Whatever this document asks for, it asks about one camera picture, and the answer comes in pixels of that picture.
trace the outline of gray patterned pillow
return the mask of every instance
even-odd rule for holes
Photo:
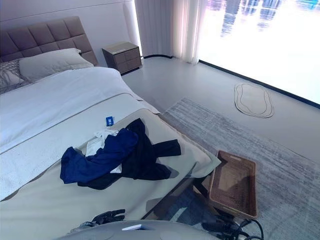
[[[19,59],[0,63],[0,94],[28,85],[19,70]]]

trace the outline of gray area rug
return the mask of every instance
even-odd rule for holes
[[[320,160],[298,155],[187,98],[161,118],[213,154],[223,150],[256,162],[257,220],[266,240],[320,239]],[[213,218],[187,189],[164,220],[201,229],[201,221]],[[246,230],[251,233],[256,229],[251,224]]]

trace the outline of oval bath mat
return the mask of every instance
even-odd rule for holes
[[[234,88],[236,108],[249,116],[270,118],[274,114],[269,93],[264,87],[243,83]]]

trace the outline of white wall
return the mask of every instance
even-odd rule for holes
[[[102,47],[120,41],[138,44],[132,0],[0,0],[0,28],[79,16],[100,66]]]

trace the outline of rug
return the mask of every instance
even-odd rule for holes
[[[307,159],[187,98],[161,118],[213,154],[223,150],[256,162],[258,221],[265,240],[320,239],[320,161]],[[180,198],[164,219],[201,228],[204,213],[198,209],[206,206],[195,201],[189,189]],[[246,229],[256,230],[253,224]]]
[[[234,104],[240,112],[249,116],[270,118],[274,114],[267,89],[255,84],[236,85],[234,87]]]

